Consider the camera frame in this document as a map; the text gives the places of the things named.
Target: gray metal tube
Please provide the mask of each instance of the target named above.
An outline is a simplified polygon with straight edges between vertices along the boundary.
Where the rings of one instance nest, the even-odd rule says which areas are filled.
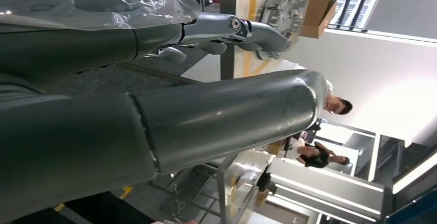
[[[137,95],[162,173],[255,148],[311,126],[326,101],[309,70],[201,83]]]
[[[297,133],[326,95],[308,70],[100,99],[1,85],[0,222]]]
[[[156,174],[125,94],[73,99],[1,86],[0,141],[0,223]]]

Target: cardboard box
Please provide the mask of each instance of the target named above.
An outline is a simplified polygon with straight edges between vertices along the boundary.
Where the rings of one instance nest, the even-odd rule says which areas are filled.
[[[336,0],[309,0],[300,36],[320,38],[335,14]]]

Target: metal pipe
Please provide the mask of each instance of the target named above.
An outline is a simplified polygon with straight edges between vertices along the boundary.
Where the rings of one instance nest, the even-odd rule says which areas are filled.
[[[354,18],[352,19],[352,22],[350,24],[351,28],[349,28],[349,30],[353,30],[353,27],[355,27],[357,20],[358,20],[358,17],[360,16],[360,13],[361,13],[361,9],[363,8],[365,2],[366,2],[366,0],[360,1],[360,4],[358,5],[357,12],[355,12]]]

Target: circular metal part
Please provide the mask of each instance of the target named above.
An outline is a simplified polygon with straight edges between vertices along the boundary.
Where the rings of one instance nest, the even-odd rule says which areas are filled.
[[[241,27],[240,20],[238,18],[231,18],[229,20],[229,27],[234,31],[240,30],[240,27]]]
[[[309,0],[265,0],[259,22],[266,23],[287,37],[294,45],[302,28]],[[281,59],[281,53],[258,51],[261,60]]]

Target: ceiling light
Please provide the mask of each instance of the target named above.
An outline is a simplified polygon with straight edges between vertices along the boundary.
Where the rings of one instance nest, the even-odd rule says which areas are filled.
[[[312,192],[314,192],[314,193],[316,193],[316,194],[320,194],[320,195],[323,195],[323,196],[325,196],[325,197],[329,197],[329,198],[331,198],[331,199],[334,199],[334,200],[337,200],[337,201],[343,202],[343,203],[345,203],[345,204],[349,204],[349,205],[354,206],[354,207],[357,207],[357,208],[359,208],[359,209],[366,210],[366,211],[369,211],[369,212],[374,213],[374,214],[377,214],[377,215],[380,215],[380,214],[381,214],[380,211],[377,211],[377,210],[371,209],[371,208],[369,208],[369,207],[363,206],[363,205],[361,205],[361,204],[358,204],[358,203],[356,203],[356,202],[352,202],[352,201],[349,201],[349,200],[347,200],[347,199],[344,199],[344,198],[341,198],[341,197],[335,196],[335,195],[333,195],[333,194],[330,194],[330,193],[327,193],[327,192],[321,191],[321,190],[319,190],[319,189],[316,189],[316,188],[313,188],[313,187],[310,187],[310,186],[307,186],[307,185],[304,185],[304,184],[298,183],[298,182],[296,182],[296,181],[293,181],[293,180],[290,180],[290,179],[286,179],[286,178],[281,177],[281,176],[279,176],[279,175],[271,174],[271,177],[274,178],[274,179],[278,179],[278,180],[284,181],[284,182],[286,182],[286,183],[289,183],[289,184],[295,185],[295,186],[297,186],[297,187],[300,187],[300,188],[303,188],[303,189],[307,189],[307,190],[312,191]]]
[[[352,222],[352,221],[349,221],[349,220],[343,219],[343,218],[338,217],[338,216],[335,216],[335,215],[328,214],[328,213],[326,213],[325,211],[318,210],[318,209],[316,209],[316,208],[313,208],[313,207],[308,206],[308,205],[306,205],[306,204],[303,204],[303,203],[301,203],[301,202],[294,201],[294,200],[292,200],[292,199],[290,199],[290,198],[287,198],[287,197],[284,197],[284,196],[281,196],[281,195],[268,196],[268,197],[267,197],[267,200],[268,200],[269,202],[273,202],[273,203],[276,202],[276,204],[277,204],[277,201],[274,200],[275,197],[277,197],[277,198],[279,198],[279,199],[282,199],[282,200],[285,200],[285,201],[288,201],[288,202],[291,202],[291,203],[294,203],[295,205],[302,206],[302,207],[304,207],[304,208],[306,208],[306,209],[309,209],[309,210],[312,210],[312,211],[316,211],[316,212],[319,212],[319,213],[321,213],[321,214],[324,214],[324,215],[330,216],[330,217],[332,217],[332,218],[335,218],[335,219],[337,219],[337,220],[340,220],[340,221],[345,222],[345,223],[348,223],[348,224],[357,224],[357,223],[355,223],[355,222]]]
[[[437,152],[393,185],[393,194],[400,192],[437,164]]]
[[[277,184],[276,186],[277,186],[278,188],[281,188],[281,189],[286,190],[286,191],[288,191],[288,192],[291,192],[291,193],[294,193],[294,194],[298,194],[298,195],[300,195],[300,196],[306,197],[306,198],[308,198],[308,199],[311,199],[311,200],[313,200],[313,201],[316,201],[316,202],[319,202],[319,203],[322,203],[322,204],[326,204],[326,205],[328,205],[328,206],[330,206],[330,207],[333,207],[333,208],[335,208],[335,209],[338,209],[338,210],[341,210],[341,211],[344,211],[344,212],[347,212],[347,213],[350,213],[350,214],[356,215],[356,216],[361,217],[361,218],[363,218],[363,219],[367,219],[367,220],[370,220],[370,221],[376,222],[376,220],[373,219],[373,218],[370,218],[370,217],[367,217],[367,216],[365,216],[365,215],[359,214],[359,213],[357,213],[357,212],[355,212],[355,211],[348,210],[348,209],[346,209],[346,208],[343,208],[343,207],[341,207],[341,206],[335,205],[335,204],[333,204],[333,203],[330,203],[330,202],[327,202],[327,201],[323,201],[323,200],[318,199],[318,198],[316,198],[316,197],[310,196],[310,195],[305,194],[305,193],[302,193],[302,192],[295,191],[295,190],[293,190],[293,189],[290,189],[290,188],[284,187],[284,186],[279,185],[279,184]]]
[[[285,159],[285,161],[288,163],[291,163],[291,164],[295,164],[295,165],[300,166],[300,167],[304,167],[304,165],[302,163],[299,163],[297,160]],[[319,168],[315,168],[315,167],[308,167],[307,169],[312,170],[312,171],[316,171],[320,174],[325,174],[327,176],[334,177],[334,178],[337,178],[337,179],[340,179],[340,180],[343,180],[343,181],[346,181],[346,182],[349,182],[352,184],[366,187],[366,188],[372,189],[372,190],[377,191],[377,192],[384,192],[384,189],[382,189],[382,188],[351,179],[347,176],[338,175],[338,174],[332,173],[332,172],[327,171],[327,170],[323,170],[323,169],[319,169]]]

